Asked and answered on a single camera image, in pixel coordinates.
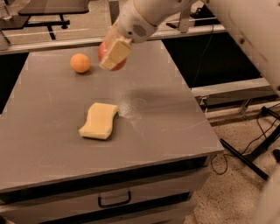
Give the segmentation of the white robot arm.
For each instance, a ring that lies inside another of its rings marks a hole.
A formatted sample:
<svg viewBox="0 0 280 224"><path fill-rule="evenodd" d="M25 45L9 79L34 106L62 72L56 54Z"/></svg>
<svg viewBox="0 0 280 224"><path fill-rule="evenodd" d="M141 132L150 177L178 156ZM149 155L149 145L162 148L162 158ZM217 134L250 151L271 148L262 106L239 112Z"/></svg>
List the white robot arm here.
<svg viewBox="0 0 280 224"><path fill-rule="evenodd" d="M98 49L100 67L114 71L129 57L134 43L146 41L169 16L196 0L128 0ZM275 92L280 87L279 0L201 0L226 28ZM261 193L253 224L280 224L280 169Z"/></svg>

